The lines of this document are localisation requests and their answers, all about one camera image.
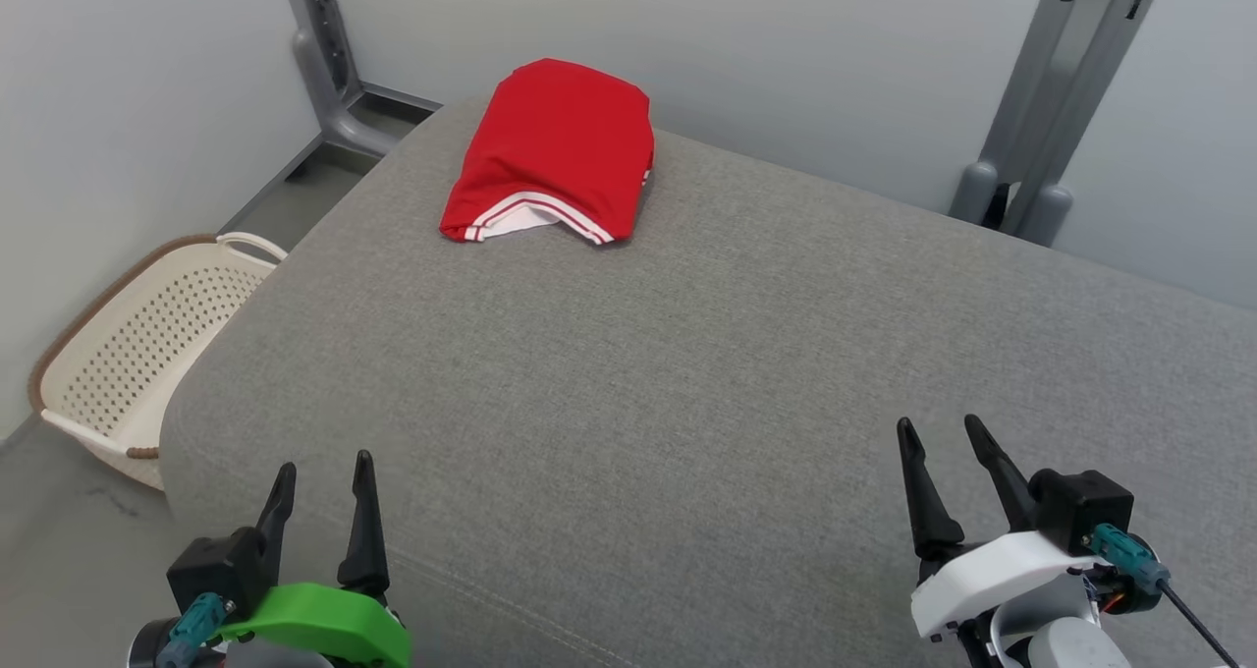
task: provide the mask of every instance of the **metal bracket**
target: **metal bracket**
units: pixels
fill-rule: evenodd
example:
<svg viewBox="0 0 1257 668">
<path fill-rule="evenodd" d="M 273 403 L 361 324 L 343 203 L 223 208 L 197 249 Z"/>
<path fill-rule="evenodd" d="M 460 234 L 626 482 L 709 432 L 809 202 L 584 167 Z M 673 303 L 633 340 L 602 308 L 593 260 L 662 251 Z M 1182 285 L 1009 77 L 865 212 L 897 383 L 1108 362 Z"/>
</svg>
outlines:
<svg viewBox="0 0 1257 668">
<path fill-rule="evenodd" d="M 1051 245 L 1073 205 L 1061 175 L 1151 1 L 1040 0 L 982 153 L 960 176 L 950 216 L 980 224 L 996 190 L 1019 184 L 998 228 Z M 1082 42 L 1081 58 L 1070 57 Z"/>
<path fill-rule="evenodd" d="M 347 103 L 362 93 L 358 69 L 336 0 L 288 0 L 297 18 L 293 54 L 318 117 L 323 140 L 382 159 L 397 138 L 358 121 Z"/>
</svg>

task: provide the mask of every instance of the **red garment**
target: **red garment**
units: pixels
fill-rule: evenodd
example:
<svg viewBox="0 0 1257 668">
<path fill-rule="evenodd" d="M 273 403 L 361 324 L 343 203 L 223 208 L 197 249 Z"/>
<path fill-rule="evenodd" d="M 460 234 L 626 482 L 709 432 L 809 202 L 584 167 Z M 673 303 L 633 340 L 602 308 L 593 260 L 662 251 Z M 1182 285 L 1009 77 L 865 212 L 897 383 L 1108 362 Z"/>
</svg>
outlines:
<svg viewBox="0 0 1257 668">
<path fill-rule="evenodd" d="M 632 235 L 655 156 L 650 99 L 568 60 L 498 84 L 450 192 L 441 233 L 480 242 L 564 221 L 596 244 Z"/>
</svg>

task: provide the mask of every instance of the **gray table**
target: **gray table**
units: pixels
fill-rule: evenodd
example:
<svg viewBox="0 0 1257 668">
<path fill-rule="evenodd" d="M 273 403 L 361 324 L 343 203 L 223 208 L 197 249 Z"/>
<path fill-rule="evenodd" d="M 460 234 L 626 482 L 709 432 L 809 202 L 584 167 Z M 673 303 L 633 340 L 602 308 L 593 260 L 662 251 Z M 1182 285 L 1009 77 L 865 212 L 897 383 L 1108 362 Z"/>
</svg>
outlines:
<svg viewBox="0 0 1257 668">
<path fill-rule="evenodd" d="M 483 104 L 441 109 L 246 302 L 167 411 L 196 532 L 299 468 L 288 580 L 331 581 L 375 453 L 424 664 L 960 665 L 915 635 L 894 423 L 970 538 L 1004 530 L 962 430 L 1097 468 L 1257 659 L 1257 316 L 659 133 L 632 242 L 437 234 Z M 1136 665 L 1213 665 L 1172 609 Z"/>
</svg>

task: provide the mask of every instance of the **teal connector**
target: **teal connector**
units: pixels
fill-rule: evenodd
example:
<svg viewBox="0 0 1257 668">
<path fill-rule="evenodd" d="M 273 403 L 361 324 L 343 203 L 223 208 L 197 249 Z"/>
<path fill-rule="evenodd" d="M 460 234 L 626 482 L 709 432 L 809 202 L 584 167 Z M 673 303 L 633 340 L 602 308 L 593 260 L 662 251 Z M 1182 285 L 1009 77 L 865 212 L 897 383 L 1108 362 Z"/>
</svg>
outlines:
<svg viewBox="0 0 1257 668">
<path fill-rule="evenodd" d="M 201 650 L 201 644 L 214 638 L 230 609 L 215 593 L 196 598 L 178 623 L 170 630 L 170 643 L 157 654 L 157 668 L 189 668 Z"/>
<path fill-rule="evenodd" d="M 1091 552 L 1107 560 L 1112 566 L 1131 575 L 1139 589 L 1151 595 L 1161 594 L 1156 586 L 1160 581 L 1169 582 L 1170 571 L 1156 561 L 1153 551 L 1139 543 L 1135 538 L 1117 530 L 1111 523 L 1100 523 L 1091 532 L 1090 538 L 1084 538 Z"/>
</svg>

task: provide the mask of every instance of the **laundry basket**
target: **laundry basket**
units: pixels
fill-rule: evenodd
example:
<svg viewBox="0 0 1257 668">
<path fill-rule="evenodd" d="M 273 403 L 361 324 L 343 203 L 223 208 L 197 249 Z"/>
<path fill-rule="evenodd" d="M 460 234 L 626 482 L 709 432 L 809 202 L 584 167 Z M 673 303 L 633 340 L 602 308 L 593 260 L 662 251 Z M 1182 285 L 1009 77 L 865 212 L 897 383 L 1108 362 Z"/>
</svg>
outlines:
<svg viewBox="0 0 1257 668">
<path fill-rule="evenodd" d="M 117 279 L 45 351 L 30 377 L 31 406 L 104 463 L 162 488 L 158 438 L 166 404 L 196 357 L 274 270 L 253 234 L 176 239 Z"/>
</svg>

